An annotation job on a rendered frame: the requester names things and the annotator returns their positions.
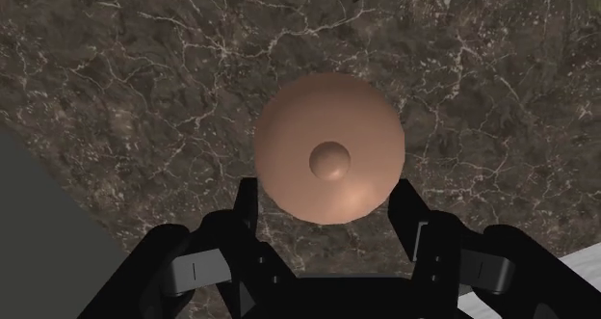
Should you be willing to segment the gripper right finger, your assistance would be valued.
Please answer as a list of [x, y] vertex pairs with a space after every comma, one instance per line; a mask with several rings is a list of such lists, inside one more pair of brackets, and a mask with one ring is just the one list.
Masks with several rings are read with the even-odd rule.
[[405, 178], [389, 196], [388, 218], [415, 264], [419, 319], [472, 319], [457, 308], [462, 284], [502, 319], [601, 319], [601, 291], [515, 226], [471, 230], [429, 209]]

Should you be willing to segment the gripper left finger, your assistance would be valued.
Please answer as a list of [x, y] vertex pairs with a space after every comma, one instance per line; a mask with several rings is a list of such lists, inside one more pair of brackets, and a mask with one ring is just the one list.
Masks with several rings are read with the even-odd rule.
[[217, 285], [232, 319], [297, 319], [294, 273], [255, 236], [257, 181], [241, 180], [235, 205], [195, 231], [151, 229], [77, 319], [176, 319], [196, 289]]

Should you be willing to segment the round copper lid with knob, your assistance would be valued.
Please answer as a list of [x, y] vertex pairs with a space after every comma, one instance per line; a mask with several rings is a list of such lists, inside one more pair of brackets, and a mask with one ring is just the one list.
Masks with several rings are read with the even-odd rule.
[[283, 211], [318, 225], [370, 214], [405, 162], [396, 110], [368, 82], [343, 73], [283, 86], [256, 121], [253, 144], [265, 193]]

